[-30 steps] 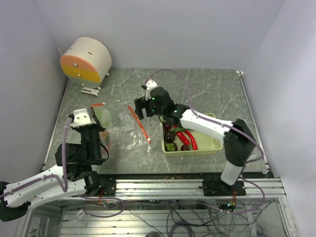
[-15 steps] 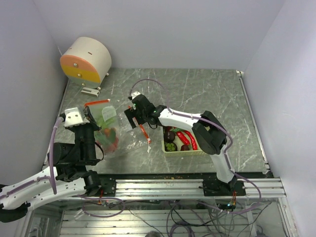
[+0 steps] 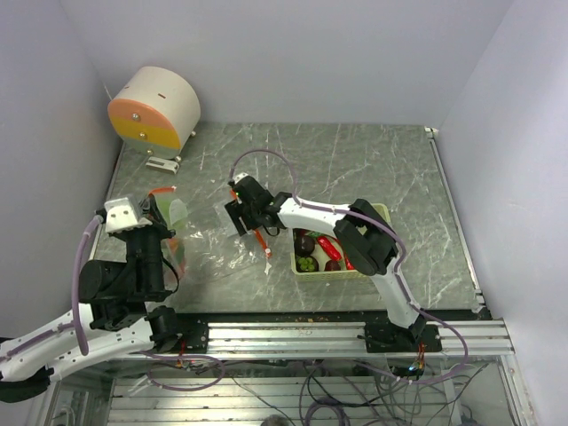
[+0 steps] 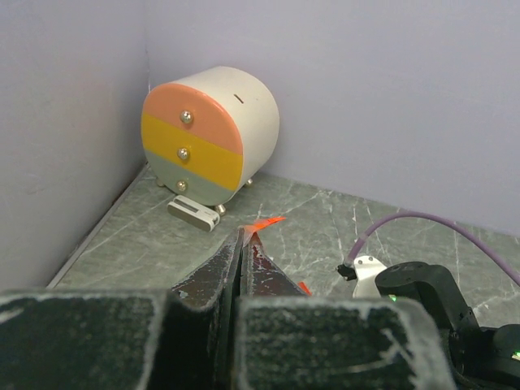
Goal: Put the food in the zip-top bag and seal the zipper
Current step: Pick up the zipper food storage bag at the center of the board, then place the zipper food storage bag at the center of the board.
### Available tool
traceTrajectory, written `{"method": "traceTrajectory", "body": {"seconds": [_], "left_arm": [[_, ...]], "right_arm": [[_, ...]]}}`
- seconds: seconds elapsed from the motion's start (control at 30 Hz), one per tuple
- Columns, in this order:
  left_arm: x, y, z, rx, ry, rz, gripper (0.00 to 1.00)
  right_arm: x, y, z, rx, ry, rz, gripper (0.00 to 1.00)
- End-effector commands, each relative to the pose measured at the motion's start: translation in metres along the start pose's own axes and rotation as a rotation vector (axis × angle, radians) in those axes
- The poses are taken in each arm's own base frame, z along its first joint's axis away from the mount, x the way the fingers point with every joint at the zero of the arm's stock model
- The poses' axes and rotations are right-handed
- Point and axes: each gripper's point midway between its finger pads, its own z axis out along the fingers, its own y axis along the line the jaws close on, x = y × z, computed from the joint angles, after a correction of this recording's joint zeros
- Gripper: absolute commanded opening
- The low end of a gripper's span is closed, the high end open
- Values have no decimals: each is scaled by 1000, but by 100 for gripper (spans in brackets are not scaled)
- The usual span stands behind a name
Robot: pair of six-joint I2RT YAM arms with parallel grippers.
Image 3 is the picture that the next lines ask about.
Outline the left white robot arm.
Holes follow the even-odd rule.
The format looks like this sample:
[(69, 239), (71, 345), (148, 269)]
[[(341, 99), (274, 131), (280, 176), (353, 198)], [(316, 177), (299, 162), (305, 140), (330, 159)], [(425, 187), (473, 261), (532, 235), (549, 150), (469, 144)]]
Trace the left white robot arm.
[[(99, 227), (124, 243), (123, 261), (84, 260)], [(174, 351), (181, 331), (177, 314), (164, 305), (173, 294), (165, 275), (179, 273), (162, 244), (175, 235), (153, 194), (106, 201), (75, 253), (70, 311), (24, 336), (2, 339), (2, 402), (35, 398), (52, 383), (116, 356)]]

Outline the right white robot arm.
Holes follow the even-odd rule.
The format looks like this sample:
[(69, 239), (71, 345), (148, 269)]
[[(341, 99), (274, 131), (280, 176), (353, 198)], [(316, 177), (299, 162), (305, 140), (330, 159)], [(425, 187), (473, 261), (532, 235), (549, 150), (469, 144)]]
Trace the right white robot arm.
[(229, 186), (236, 199), (225, 209), (240, 235), (265, 227), (304, 229), (334, 237), (355, 270), (371, 279), (386, 305), (388, 323), (383, 334), (387, 347), (392, 351), (424, 348), (427, 319), (400, 271), (406, 250), (368, 201), (333, 205), (291, 193), (272, 195), (248, 174), (230, 179)]

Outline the red cherry bunch with leaves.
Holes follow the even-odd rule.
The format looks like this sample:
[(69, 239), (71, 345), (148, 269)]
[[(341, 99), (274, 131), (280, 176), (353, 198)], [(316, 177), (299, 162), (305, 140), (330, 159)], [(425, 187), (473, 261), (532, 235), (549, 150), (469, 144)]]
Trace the red cherry bunch with leaves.
[(186, 267), (185, 244), (183, 240), (178, 237), (170, 239), (170, 250), (179, 272), (183, 274)]

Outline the clear zip bag orange zipper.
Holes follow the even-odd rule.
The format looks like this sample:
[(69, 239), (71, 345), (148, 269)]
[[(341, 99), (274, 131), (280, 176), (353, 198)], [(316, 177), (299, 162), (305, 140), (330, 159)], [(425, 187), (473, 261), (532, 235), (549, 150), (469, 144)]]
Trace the clear zip bag orange zipper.
[[(179, 198), (175, 186), (155, 188), (150, 194), (160, 197)], [(182, 283), (204, 284), (220, 280), (251, 266), (261, 265), (270, 270), (272, 251), (259, 231), (240, 236), (220, 201), (211, 207), (190, 208), (188, 217), (176, 236), (185, 244), (185, 272), (177, 269), (170, 250), (170, 240), (162, 242), (162, 252), (177, 269)]]

